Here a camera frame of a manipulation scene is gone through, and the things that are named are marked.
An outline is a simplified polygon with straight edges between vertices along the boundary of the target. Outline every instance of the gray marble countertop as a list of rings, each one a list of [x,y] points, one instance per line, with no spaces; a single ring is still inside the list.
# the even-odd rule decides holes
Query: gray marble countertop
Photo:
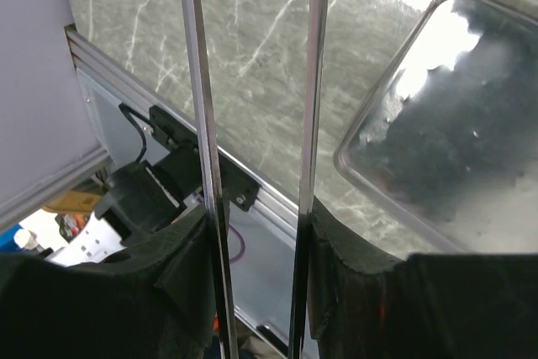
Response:
[[[330,0],[316,195],[386,251],[433,251],[335,170],[332,155],[361,98],[432,0]],[[532,6],[537,0],[511,0]],[[298,194],[309,0],[203,0],[219,136]],[[193,117],[181,0],[71,0],[78,31]]]

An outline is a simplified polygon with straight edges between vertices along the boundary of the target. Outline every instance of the chrome bar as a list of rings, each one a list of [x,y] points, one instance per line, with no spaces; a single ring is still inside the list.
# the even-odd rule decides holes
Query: chrome bar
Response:
[[[308,295],[310,239],[312,234],[312,207],[316,154],[318,150],[319,99],[327,0],[310,0],[309,40],[307,50],[307,89],[304,105],[303,163],[299,184],[295,267],[293,269],[292,314],[288,359],[303,355],[306,301]]]
[[[213,277],[220,352],[225,359],[238,359],[234,302],[229,271],[228,224],[219,169],[219,149],[214,122],[208,52],[203,27],[202,0],[182,0],[188,63],[193,87],[198,148],[202,163],[203,196],[210,221]]]

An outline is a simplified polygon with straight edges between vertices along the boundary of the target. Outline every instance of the purple wire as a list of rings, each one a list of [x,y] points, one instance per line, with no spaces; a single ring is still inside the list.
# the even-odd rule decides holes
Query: purple wire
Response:
[[[229,259],[229,263],[230,264],[235,264],[238,260],[240,260],[243,255],[245,254],[245,250],[246,250],[246,244],[245,244],[245,240],[243,239],[243,237],[240,235],[239,231],[237,231],[235,229],[234,226],[232,226],[231,224],[229,225],[229,229],[232,233],[234,233],[237,238],[239,239],[239,244],[240,244],[240,249],[239,249],[239,252],[237,254],[235,254],[235,256],[231,257]]]
[[[203,204],[203,196],[200,195],[199,193],[194,193],[193,194],[194,196],[194,199],[196,200],[196,202],[200,203],[200,204]],[[243,255],[245,254],[245,251],[246,251],[246,243],[245,243],[245,239],[243,239],[243,236],[241,236],[240,232],[237,231],[235,229],[234,226],[232,226],[231,224],[229,225],[229,229],[231,230],[232,233],[235,234],[235,236],[238,238],[239,240],[239,244],[240,244],[240,248],[239,248],[239,252],[237,254],[235,254],[235,256],[231,257],[229,259],[229,263],[230,264],[235,264],[238,260],[240,260]]]

